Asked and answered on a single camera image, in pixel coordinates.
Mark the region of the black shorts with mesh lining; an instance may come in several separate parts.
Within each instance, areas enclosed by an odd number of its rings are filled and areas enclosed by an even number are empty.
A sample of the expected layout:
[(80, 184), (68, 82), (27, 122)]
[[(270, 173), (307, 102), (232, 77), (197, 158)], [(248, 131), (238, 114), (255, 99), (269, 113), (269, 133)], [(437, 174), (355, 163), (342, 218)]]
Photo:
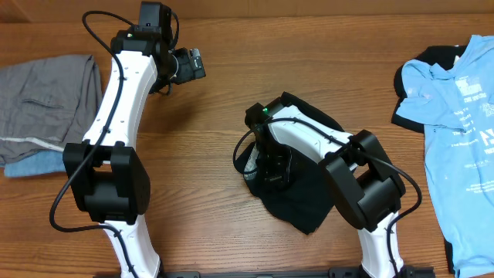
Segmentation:
[[(309, 119), (317, 121), (322, 125), (335, 131), (344, 132), (344, 129), (330, 116), (321, 110), (288, 92), (283, 92), (267, 106), (256, 103), (245, 112), (245, 124), (249, 128), (260, 125), (264, 120), (270, 119), (276, 112), (283, 108), (296, 107)], [(290, 187), (288, 189), (264, 189), (258, 174), (256, 159), (260, 158), (256, 147), (256, 133), (267, 131), (273, 125), (294, 124), (298, 128), (313, 129), (303, 124), (280, 121), (269, 124), (268, 127), (260, 127), (253, 131), (255, 140), (238, 156), (240, 145), (245, 140), (240, 139), (234, 148), (232, 162), (235, 170), (243, 175), (249, 191), (260, 198), (266, 209), (278, 219), (290, 223), (302, 233), (309, 235), (323, 223), (327, 214), (334, 206), (329, 186), (326, 184), (323, 173), (317, 166), (318, 161), (307, 157), (299, 148), (292, 144), (285, 144), (293, 150), (293, 161), (290, 171)]]

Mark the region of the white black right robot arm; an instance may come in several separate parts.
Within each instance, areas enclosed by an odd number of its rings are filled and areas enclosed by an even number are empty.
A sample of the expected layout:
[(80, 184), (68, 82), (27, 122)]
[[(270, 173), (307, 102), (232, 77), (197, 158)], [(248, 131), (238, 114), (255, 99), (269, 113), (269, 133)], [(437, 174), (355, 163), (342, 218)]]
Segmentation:
[(289, 93), (251, 106), (245, 125), (255, 139), (234, 152), (235, 170), (270, 213), (310, 234), (336, 209), (357, 230), (360, 265), (331, 277), (406, 275), (395, 235), (404, 182), (371, 132), (347, 133)]

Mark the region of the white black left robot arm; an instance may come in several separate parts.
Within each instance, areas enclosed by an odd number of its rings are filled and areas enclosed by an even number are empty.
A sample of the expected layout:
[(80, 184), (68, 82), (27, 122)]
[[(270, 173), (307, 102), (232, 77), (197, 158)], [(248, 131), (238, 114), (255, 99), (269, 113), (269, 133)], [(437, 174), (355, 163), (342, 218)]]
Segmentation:
[(56, 223), (58, 204), (67, 191), (92, 223), (73, 232), (103, 230), (120, 264), (121, 277), (164, 277), (162, 260), (151, 243), (144, 217), (151, 181), (136, 152), (146, 99), (205, 77), (198, 49), (178, 48), (177, 14), (161, 2), (142, 2), (139, 21), (120, 30), (104, 46), (112, 56), (109, 83), (94, 122), (79, 143), (63, 151), (67, 182), (49, 212)]

